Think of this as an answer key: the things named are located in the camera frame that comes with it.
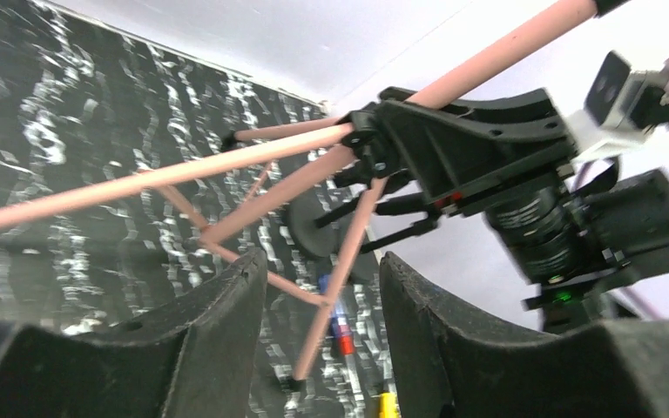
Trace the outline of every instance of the black 3d-printed part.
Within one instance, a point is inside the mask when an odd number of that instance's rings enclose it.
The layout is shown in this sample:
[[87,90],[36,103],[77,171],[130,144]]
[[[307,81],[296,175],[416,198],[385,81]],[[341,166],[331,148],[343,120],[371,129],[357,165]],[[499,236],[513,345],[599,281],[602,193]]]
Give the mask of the black 3d-printed part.
[[403,418],[669,417],[669,322],[523,328],[424,279],[392,253],[383,315]]
[[[662,170],[623,179],[585,204],[595,233],[606,246],[624,250],[637,280],[669,273],[669,180]],[[629,285],[611,282],[607,289]]]
[[266,279],[253,250],[106,332],[0,322],[0,418],[244,417]]
[[373,110],[382,136],[398,150],[426,203],[459,194],[461,212],[482,212],[502,194],[513,198],[509,189],[559,173],[577,153],[544,90],[460,103],[435,111],[386,100]]
[[647,86],[630,112],[630,121],[639,129],[669,124],[669,103],[663,104],[666,90]]
[[596,4],[596,17],[603,17],[630,0],[593,0]]
[[337,231],[331,225],[318,227],[315,220],[326,212],[313,191],[292,200],[284,212],[283,222],[296,248],[311,260],[320,260],[335,253]]

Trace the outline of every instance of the black foam block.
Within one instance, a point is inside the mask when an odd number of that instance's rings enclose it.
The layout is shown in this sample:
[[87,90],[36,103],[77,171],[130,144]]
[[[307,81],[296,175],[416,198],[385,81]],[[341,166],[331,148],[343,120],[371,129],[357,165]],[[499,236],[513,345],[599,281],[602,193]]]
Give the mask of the black foam block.
[[244,417],[266,278],[254,250],[101,333],[0,322],[0,417]]
[[669,321],[604,320],[562,336],[501,320],[381,263],[403,418],[669,417]]

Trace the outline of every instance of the green light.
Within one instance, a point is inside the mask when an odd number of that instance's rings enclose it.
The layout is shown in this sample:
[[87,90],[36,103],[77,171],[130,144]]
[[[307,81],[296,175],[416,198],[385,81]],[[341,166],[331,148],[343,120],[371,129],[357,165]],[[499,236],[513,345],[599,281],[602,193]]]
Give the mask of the green light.
[[558,302],[568,302],[571,301],[571,299],[573,299],[573,296],[570,292],[558,292],[555,295],[555,301]]

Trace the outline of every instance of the black curved support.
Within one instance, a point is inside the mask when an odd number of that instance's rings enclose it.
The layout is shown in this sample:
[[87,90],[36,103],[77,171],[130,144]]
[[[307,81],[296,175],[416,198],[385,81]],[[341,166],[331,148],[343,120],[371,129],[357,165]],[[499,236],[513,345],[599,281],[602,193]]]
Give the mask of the black curved support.
[[0,418],[244,417],[266,278],[253,250],[103,333],[0,322]]
[[[381,91],[378,98],[383,101],[403,102],[415,93],[416,91],[400,87],[389,87]],[[558,114],[545,89],[494,100],[458,99],[440,111],[485,124],[519,124]]]
[[515,123],[487,123],[462,113],[386,100],[373,110],[382,137],[417,180],[426,203],[460,195],[464,216],[568,177],[576,143],[556,112]]
[[669,416],[669,322],[556,336],[500,320],[387,253],[381,294],[403,418]]

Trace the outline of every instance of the textured backdrop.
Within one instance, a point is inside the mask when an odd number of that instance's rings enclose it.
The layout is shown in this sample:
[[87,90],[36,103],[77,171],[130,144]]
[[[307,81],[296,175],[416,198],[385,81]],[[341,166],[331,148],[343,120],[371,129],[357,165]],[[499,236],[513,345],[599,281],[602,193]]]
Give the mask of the textured backdrop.
[[[0,206],[209,156],[231,129],[320,116],[311,104],[44,3],[0,0]],[[319,153],[282,160],[272,182]],[[214,222],[240,203],[260,169],[179,189]],[[327,185],[317,192],[324,206],[348,198]],[[150,191],[2,231],[0,320],[70,334],[141,314],[223,268],[220,257],[198,249],[196,235]],[[291,244],[278,211],[226,242],[238,253],[262,247],[272,271],[314,289],[330,266],[303,259]],[[375,274],[375,260],[361,262]],[[354,394],[327,344],[305,392],[280,390],[276,377],[290,373],[314,308],[269,287],[248,416],[362,416],[370,409],[389,364],[377,280],[349,287],[344,302],[365,394]]]

